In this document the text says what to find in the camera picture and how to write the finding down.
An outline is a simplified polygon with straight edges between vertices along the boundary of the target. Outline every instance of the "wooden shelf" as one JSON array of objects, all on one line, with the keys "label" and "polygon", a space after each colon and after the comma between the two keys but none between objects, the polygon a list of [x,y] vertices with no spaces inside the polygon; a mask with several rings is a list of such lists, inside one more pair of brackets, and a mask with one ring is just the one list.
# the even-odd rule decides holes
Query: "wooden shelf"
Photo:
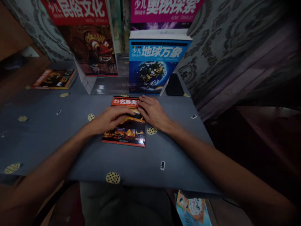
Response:
[{"label": "wooden shelf", "polygon": [[51,64],[48,56],[28,57],[28,62],[21,68],[9,72],[0,81],[0,104],[4,103],[17,92],[34,83]]},{"label": "wooden shelf", "polygon": [[0,21],[0,61],[34,43],[1,1]]}]

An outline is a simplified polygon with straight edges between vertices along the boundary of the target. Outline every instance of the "floor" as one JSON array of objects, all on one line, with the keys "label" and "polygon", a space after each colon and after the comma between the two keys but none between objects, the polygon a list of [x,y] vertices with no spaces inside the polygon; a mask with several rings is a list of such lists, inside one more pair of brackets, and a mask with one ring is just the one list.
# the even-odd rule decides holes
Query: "floor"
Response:
[{"label": "floor", "polygon": [[[68,226],[69,216],[79,189],[79,184],[72,185],[56,203],[49,226]],[[208,211],[212,226],[253,226],[245,212],[224,201],[223,199],[210,199]]]}]

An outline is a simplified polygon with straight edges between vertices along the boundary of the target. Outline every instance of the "red book cover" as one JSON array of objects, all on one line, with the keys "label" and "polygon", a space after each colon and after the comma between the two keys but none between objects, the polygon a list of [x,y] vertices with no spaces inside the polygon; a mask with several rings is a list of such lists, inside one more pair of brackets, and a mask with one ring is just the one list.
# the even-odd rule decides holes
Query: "red book cover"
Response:
[{"label": "red book cover", "polygon": [[41,0],[84,73],[118,76],[105,0]]},{"label": "red book cover", "polygon": [[136,115],[127,115],[115,129],[105,132],[103,142],[145,147],[145,120],[138,111],[138,100],[134,97],[113,97],[112,106],[126,106]]}]

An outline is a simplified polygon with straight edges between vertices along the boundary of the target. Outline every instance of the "comic book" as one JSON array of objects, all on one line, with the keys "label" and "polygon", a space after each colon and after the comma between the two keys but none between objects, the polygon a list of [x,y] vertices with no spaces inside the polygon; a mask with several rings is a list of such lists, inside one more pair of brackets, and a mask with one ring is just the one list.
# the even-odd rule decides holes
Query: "comic book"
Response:
[{"label": "comic book", "polygon": [[187,35],[130,35],[129,93],[161,95],[190,46]]},{"label": "comic book", "polygon": [[69,89],[77,76],[77,70],[47,69],[41,77],[31,85],[32,89]]},{"label": "comic book", "polygon": [[135,112],[115,129],[103,134],[103,142],[145,147],[145,120],[138,111],[139,98],[114,96],[112,106],[126,106]]},{"label": "comic book", "polygon": [[41,0],[87,76],[118,76],[105,0]]},{"label": "comic book", "polygon": [[175,194],[175,199],[177,212],[183,225],[212,226],[204,199],[187,199],[181,190]]},{"label": "comic book", "polygon": [[186,34],[204,0],[132,0],[131,30]]}]

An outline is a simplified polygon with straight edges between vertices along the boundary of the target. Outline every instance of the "blue book cover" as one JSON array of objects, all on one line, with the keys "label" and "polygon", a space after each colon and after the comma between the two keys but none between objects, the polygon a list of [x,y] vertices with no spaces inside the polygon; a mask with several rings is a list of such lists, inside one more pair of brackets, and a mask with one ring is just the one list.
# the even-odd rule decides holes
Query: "blue book cover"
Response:
[{"label": "blue book cover", "polygon": [[190,40],[130,39],[130,94],[160,94]]}]

